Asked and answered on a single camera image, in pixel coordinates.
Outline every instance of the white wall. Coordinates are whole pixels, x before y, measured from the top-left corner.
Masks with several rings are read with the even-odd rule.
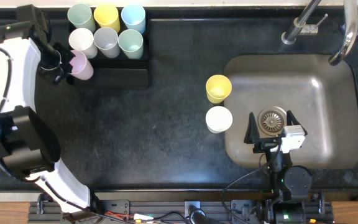
[[[116,6],[141,4],[143,6],[304,6],[310,0],[0,0],[0,7],[33,4],[37,7],[70,7],[76,3],[97,6],[113,3]],[[320,6],[343,5],[343,0],[322,0]]]

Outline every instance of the drain strainer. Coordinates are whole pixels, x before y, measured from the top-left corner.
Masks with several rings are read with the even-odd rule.
[[[274,136],[279,134],[286,124],[286,113],[277,106],[271,106],[259,113],[259,128],[266,134]]]

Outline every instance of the black tray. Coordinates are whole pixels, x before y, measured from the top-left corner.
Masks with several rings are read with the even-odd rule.
[[[127,29],[125,23],[120,18],[120,31],[118,35]],[[75,26],[70,23],[70,33],[75,30]],[[143,56],[140,59],[129,59],[121,50],[116,58],[107,58],[98,49],[95,58],[88,59],[93,67],[93,76],[89,80],[80,80],[72,75],[67,76],[68,84],[84,88],[97,89],[146,89],[150,84],[149,74],[149,22],[146,20],[146,30],[143,36]]]

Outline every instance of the chrome faucet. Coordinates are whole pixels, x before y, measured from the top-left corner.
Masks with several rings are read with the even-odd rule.
[[[301,15],[294,19],[289,31],[284,32],[281,36],[284,44],[294,44],[298,35],[317,34],[318,26],[325,18],[327,18],[327,15],[325,15],[316,25],[307,25],[306,21],[320,2],[321,0],[310,1]],[[348,55],[357,37],[358,13],[356,0],[343,0],[343,3],[346,20],[345,38],[338,53],[329,58],[328,62],[330,65],[337,65],[346,57],[346,55]]]
[[[352,50],[358,33],[358,13],[356,0],[343,0],[345,8],[346,30],[342,47],[328,60],[330,65],[337,65]]]

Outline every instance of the sink basin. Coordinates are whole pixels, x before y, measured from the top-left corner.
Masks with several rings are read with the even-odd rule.
[[[243,167],[258,167],[260,154],[245,144],[248,117],[254,112],[260,137],[282,131],[291,110],[307,130],[294,165],[311,169],[351,169],[358,165],[358,104],[352,69],[331,66],[328,55],[242,55],[224,75],[232,82],[224,106],[233,115],[226,151]]]

